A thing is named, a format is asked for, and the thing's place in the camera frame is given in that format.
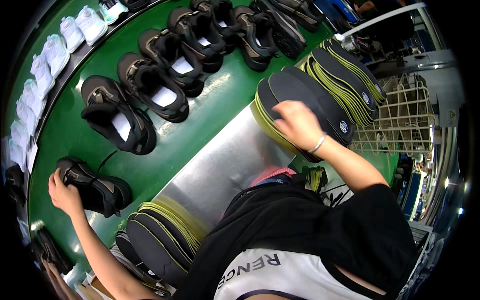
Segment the silver bracelet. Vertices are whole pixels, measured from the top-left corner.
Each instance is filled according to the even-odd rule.
[[[328,135],[327,132],[324,131],[324,135],[320,138],[320,140],[318,140],[317,146],[316,146],[313,150],[309,151],[308,153],[315,153],[315,151],[317,151],[318,148],[320,148],[320,146],[321,146],[322,143],[324,142],[324,140],[325,140],[325,138],[327,137],[327,135]]]

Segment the white sneaker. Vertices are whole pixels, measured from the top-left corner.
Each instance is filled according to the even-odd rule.
[[[85,41],[84,34],[75,24],[75,19],[70,16],[61,19],[60,33],[67,41],[68,53],[73,53]]]
[[[103,19],[108,25],[115,23],[122,13],[128,12],[128,8],[121,4],[119,0],[100,0],[98,6]]]
[[[27,127],[28,135],[32,136],[35,132],[38,119],[33,110],[22,101],[22,96],[17,100],[17,116]]]
[[[35,116],[40,119],[47,102],[45,99],[40,99],[40,97],[38,97],[38,86],[34,79],[29,78],[25,81],[24,91],[20,97],[22,98],[22,101],[33,110]]]
[[[10,152],[10,160],[17,163],[22,172],[25,172],[25,151],[23,151],[22,148],[16,144],[12,138],[8,140],[8,150]]]
[[[36,84],[38,86],[38,98],[43,99],[48,95],[48,92],[53,88],[55,79],[50,73],[50,67],[43,55],[33,55],[32,68],[30,73],[35,75]]]
[[[47,59],[53,79],[57,78],[70,59],[65,40],[57,34],[47,36],[42,55]]]
[[[88,6],[84,6],[75,19],[75,24],[80,28],[89,46],[93,45],[107,32],[107,24],[100,16]]]
[[[10,125],[10,136],[15,144],[19,145],[23,152],[26,153],[30,142],[30,135],[28,134],[27,127],[22,121],[15,120],[12,122]]]

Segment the insole logo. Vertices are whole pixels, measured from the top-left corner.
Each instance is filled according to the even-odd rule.
[[[365,101],[367,105],[370,104],[370,99],[368,98],[365,92],[363,92],[362,97],[363,97],[363,101]]]
[[[340,121],[340,130],[343,132],[343,133],[347,133],[347,130],[348,130],[348,125],[347,125],[347,122],[341,120]]]

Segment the pink cloth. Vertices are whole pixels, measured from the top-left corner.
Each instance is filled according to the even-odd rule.
[[[292,178],[292,175],[296,174],[296,172],[290,168],[280,168],[276,166],[270,166],[265,171],[260,173],[260,175],[258,175],[258,177],[255,178],[255,180],[248,187],[251,188],[252,186],[254,186],[255,184],[261,181],[264,181],[266,179],[269,179],[270,177],[280,175],[280,174],[285,174],[288,177]]]

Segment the metal rack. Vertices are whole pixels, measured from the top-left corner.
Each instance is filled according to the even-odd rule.
[[[431,152],[435,116],[424,79],[416,73],[404,73],[379,82],[387,100],[372,125],[357,125],[350,148],[359,153],[370,151],[377,155],[387,152],[392,156]]]

